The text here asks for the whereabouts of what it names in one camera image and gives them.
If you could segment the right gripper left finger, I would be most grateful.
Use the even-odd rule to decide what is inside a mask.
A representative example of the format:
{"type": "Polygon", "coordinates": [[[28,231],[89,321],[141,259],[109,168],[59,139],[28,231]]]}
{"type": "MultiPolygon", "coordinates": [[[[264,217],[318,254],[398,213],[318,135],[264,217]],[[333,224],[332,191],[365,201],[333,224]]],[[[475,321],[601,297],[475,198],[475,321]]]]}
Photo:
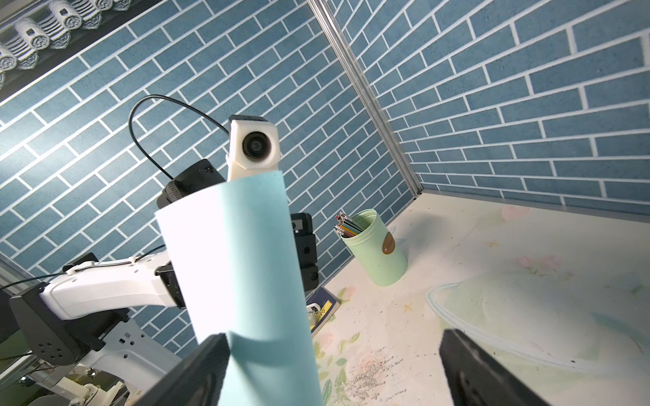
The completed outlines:
{"type": "Polygon", "coordinates": [[[211,335],[135,405],[217,405],[229,361],[227,336],[211,335]]]}

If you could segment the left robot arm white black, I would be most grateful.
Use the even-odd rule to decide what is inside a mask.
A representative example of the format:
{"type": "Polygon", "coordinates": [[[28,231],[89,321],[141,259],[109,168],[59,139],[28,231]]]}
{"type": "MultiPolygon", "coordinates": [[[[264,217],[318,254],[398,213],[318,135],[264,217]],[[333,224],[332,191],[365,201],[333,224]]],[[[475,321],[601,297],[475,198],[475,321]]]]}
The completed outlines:
{"type": "Polygon", "coordinates": [[[34,354],[108,372],[139,405],[321,404],[279,169],[232,168],[156,218],[162,252],[82,257],[10,298],[34,354]],[[184,359],[169,353],[128,317],[136,306],[185,309],[197,347],[184,359]]]}

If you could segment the green pencil cup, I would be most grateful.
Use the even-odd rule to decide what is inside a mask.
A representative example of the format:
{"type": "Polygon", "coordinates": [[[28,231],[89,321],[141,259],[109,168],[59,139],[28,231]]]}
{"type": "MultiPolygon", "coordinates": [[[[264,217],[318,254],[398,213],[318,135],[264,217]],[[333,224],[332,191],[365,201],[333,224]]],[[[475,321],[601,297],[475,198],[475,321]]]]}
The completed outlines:
{"type": "Polygon", "coordinates": [[[377,286],[396,283],[405,275],[408,262],[380,215],[368,209],[350,217],[364,231],[352,238],[342,238],[344,244],[377,286]]]}

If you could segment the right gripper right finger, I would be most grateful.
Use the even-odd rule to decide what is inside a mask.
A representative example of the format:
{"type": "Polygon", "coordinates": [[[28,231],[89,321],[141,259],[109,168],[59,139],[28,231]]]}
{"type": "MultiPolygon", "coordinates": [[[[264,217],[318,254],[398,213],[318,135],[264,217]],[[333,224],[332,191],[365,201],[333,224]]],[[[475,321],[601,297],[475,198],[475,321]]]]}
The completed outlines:
{"type": "Polygon", "coordinates": [[[548,405],[459,329],[443,331],[439,355],[455,405],[548,405]]]}

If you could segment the white stapler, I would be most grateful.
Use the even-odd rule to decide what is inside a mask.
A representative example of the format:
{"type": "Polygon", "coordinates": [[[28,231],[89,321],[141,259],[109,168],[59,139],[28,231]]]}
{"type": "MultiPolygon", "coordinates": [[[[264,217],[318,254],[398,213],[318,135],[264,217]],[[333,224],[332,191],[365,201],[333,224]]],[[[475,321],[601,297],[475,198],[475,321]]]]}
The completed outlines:
{"type": "Polygon", "coordinates": [[[307,316],[310,323],[315,323],[320,315],[322,308],[317,303],[311,303],[306,306],[307,316]]]}

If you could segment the light blue square paper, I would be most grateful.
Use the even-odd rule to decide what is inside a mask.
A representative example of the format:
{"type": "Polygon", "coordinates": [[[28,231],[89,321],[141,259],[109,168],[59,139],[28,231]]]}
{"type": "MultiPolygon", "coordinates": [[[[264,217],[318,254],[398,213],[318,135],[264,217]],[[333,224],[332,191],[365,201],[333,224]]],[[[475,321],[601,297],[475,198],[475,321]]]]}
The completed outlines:
{"type": "Polygon", "coordinates": [[[218,402],[321,404],[283,175],[208,187],[156,218],[197,341],[227,338],[218,402]]]}

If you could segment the dark blue notebook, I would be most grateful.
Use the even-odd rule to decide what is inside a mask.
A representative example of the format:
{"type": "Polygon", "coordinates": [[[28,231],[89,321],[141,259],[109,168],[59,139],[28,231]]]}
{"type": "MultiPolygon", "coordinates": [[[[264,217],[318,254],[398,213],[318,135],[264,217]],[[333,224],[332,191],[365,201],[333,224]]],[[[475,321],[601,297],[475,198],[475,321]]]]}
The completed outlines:
{"type": "Polygon", "coordinates": [[[311,337],[314,338],[321,328],[333,317],[334,313],[340,308],[339,299],[328,289],[319,288],[308,298],[306,305],[317,303],[321,306],[319,318],[315,323],[310,323],[311,337]]]}

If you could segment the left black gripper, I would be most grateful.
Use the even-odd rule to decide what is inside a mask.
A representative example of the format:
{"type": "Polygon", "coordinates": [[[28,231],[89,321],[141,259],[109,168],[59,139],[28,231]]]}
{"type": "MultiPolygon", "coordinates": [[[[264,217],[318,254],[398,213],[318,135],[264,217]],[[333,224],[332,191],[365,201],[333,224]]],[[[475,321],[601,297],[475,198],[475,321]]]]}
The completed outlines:
{"type": "Polygon", "coordinates": [[[312,218],[308,213],[292,213],[290,219],[296,242],[296,251],[305,292],[311,292],[319,284],[316,235],[313,233],[312,218]]]}

